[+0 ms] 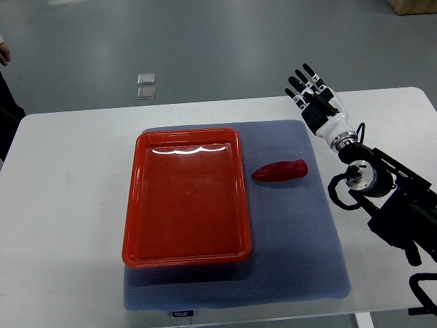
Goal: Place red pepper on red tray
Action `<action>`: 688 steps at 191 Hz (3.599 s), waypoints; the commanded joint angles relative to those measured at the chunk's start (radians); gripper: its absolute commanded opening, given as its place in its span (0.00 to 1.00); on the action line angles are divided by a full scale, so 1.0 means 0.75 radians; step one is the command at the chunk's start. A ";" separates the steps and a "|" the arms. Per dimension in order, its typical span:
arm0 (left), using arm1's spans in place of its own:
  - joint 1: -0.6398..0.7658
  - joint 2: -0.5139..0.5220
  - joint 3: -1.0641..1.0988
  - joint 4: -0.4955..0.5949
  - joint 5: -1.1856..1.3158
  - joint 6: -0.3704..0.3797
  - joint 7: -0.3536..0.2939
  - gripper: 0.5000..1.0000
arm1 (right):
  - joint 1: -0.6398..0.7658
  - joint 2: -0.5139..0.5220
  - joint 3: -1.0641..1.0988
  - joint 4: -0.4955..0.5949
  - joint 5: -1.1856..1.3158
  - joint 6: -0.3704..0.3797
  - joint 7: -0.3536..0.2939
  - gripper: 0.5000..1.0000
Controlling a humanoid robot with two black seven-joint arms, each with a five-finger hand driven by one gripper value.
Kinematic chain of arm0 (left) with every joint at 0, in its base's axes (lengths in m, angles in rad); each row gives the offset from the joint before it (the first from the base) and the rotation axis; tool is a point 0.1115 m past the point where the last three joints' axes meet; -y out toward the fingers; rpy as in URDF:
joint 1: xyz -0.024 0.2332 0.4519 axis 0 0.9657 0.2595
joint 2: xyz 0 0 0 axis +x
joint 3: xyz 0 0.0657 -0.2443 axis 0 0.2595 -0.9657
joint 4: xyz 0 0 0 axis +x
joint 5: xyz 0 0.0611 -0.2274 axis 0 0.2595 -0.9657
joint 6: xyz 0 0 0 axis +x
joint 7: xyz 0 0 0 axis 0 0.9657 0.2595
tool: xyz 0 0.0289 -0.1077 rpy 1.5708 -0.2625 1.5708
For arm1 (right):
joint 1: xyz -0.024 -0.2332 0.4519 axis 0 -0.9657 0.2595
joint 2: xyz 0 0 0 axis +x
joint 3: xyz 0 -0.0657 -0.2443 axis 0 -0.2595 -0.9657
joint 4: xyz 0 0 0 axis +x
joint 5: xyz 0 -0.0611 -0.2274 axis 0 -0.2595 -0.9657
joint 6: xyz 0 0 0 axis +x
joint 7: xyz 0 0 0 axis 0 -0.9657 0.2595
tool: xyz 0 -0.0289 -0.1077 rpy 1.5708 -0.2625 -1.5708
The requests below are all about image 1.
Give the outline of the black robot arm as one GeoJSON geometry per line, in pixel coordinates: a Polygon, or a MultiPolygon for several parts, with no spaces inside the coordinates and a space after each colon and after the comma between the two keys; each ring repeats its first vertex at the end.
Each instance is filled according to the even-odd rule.
{"type": "Polygon", "coordinates": [[[359,138],[339,146],[339,159],[347,170],[334,176],[328,195],[344,210],[362,208],[369,229],[390,246],[404,250],[410,265],[421,265],[419,250],[436,258],[436,192],[431,183],[377,148],[363,144],[365,124],[359,138]]]}

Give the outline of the bystander hand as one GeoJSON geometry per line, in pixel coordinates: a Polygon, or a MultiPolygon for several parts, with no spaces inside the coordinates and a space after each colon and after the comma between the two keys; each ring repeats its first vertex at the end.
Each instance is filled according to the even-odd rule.
{"type": "Polygon", "coordinates": [[[2,66],[7,66],[8,63],[10,62],[10,48],[9,46],[5,43],[2,42],[0,44],[0,62],[2,66]]]}

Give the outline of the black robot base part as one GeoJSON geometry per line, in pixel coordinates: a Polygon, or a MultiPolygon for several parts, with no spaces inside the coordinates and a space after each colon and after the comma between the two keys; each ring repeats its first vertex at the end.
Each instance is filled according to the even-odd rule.
{"type": "Polygon", "coordinates": [[[420,287],[419,283],[423,281],[436,281],[435,273],[415,273],[409,279],[409,286],[414,296],[421,303],[421,307],[412,307],[408,309],[409,316],[419,316],[432,314],[436,316],[436,304],[431,300],[427,293],[420,287]]]}

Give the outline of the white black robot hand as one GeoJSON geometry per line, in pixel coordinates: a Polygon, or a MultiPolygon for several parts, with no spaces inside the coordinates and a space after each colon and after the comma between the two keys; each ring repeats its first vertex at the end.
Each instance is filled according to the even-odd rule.
{"type": "Polygon", "coordinates": [[[300,109],[309,130],[325,140],[334,152],[358,141],[348,124],[348,113],[335,91],[306,63],[288,79],[285,93],[300,109]]]}

